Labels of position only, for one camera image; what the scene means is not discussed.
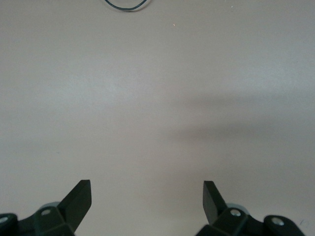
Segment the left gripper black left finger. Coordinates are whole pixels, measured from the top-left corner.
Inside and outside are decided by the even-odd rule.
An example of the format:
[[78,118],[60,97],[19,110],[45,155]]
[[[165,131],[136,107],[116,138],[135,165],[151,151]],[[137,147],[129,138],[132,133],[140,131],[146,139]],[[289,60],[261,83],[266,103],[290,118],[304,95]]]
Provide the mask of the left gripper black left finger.
[[62,199],[43,205],[19,220],[15,213],[0,215],[2,236],[73,236],[92,205],[91,181],[81,180]]

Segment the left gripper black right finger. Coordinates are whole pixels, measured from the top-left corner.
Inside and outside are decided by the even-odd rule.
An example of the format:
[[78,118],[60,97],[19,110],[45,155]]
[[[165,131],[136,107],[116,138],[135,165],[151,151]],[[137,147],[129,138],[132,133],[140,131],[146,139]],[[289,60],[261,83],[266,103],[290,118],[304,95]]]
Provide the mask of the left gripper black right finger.
[[203,209],[208,220],[198,236],[303,236],[290,219],[267,215],[262,222],[238,207],[229,207],[213,181],[203,183]]

